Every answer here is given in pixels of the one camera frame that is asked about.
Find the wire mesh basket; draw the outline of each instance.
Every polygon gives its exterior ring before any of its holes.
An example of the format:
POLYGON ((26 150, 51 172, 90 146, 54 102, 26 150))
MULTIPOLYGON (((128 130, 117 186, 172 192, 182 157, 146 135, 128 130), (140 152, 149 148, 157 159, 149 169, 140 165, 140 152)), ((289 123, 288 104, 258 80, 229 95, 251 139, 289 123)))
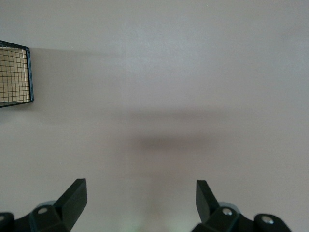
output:
POLYGON ((0 108, 33 100, 29 48, 0 40, 0 108))

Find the screw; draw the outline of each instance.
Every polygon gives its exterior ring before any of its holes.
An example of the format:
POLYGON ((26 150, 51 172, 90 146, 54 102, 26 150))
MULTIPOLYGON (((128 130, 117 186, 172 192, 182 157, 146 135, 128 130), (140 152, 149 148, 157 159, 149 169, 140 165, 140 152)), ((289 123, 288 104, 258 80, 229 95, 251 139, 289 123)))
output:
POLYGON ((38 214, 44 214, 47 212, 47 208, 42 208, 38 210, 38 214))
POLYGON ((224 209, 222 210, 222 212, 223 212, 225 215, 228 215, 228 216, 233 215, 233 212, 232 212, 230 209, 228 209, 228 208, 224 208, 224 209))
POLYGON ((262 221, 267 223, 267 224, 274 224, 273 219, 271 219, 271 217, 269 217, 269 216, 262 216, 262 221))

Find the white wall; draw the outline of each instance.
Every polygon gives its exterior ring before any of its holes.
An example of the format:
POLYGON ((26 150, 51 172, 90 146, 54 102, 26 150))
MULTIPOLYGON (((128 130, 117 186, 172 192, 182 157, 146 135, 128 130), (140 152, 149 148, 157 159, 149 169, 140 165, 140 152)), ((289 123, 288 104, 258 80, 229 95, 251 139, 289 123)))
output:
POLYGON ((308 0, 0 0, 35 101, 0 109, 0 211, 86 178, 73 232, 190 232, 195 184, 306 232, 308 0))

